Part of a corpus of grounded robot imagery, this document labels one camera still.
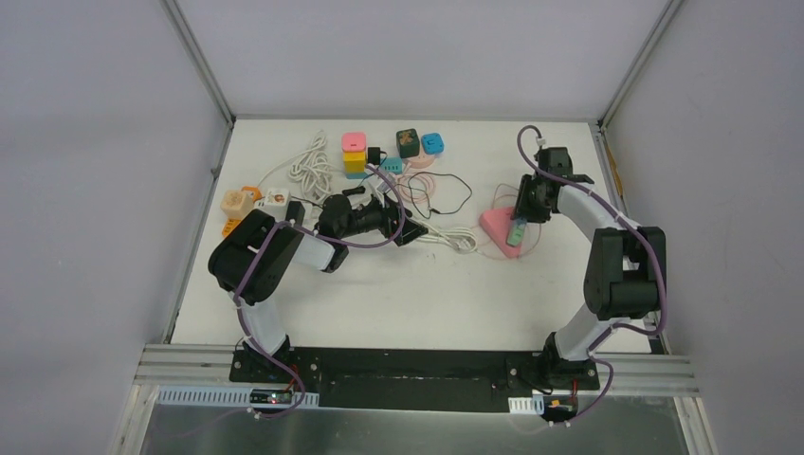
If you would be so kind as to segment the green charger plug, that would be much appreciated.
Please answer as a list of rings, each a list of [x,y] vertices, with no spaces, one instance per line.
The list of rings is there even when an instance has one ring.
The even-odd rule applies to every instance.
[[[525,231],[526,225],[513,225],[508,231],[506,244],[511,247],[519,247]]]

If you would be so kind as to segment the pink triangular power strip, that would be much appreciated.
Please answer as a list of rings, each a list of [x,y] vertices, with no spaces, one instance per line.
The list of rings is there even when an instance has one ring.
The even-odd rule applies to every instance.
[[[484,233],[508,259],[517,258],[521,255],[521,245],[511,247],[505,242],[508,231],[512,227],[512,222],[515,220],[513,212],[513,207],[501,207],[488,209],[479,217],[479,224]]]

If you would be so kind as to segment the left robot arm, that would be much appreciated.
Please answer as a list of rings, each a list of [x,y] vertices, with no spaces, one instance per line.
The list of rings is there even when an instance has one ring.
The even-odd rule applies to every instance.
[[[389,196],[372,195],[354,208],[348,196],[335,194],[322,203],[312,230],[297,216],[278,221],[255,209],[213,250],[208,270],[235,304],[245,345],[256,353],[252,369],[264,382],[278,383],[289,370],[289,335],[273,298],[287,268],[302,264],[333,273],[361,247],[348,239],[372,231],[385,238],[380,246],[405,246],[429,233]]]

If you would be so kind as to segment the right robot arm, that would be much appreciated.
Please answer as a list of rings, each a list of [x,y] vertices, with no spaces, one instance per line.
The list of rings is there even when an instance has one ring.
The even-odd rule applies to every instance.
[[[584,302],[547,337],[536,358],[539,379],[559,389],[596,370],[591,354],[614,330],[661,309],[666,236],[658,227],[640,227],[602,199],[588,175],[575,173],[567,149],[541,148],[535,159],[534,172],[521,178],[512,222],[544,224],[562,214],[591,245]]]

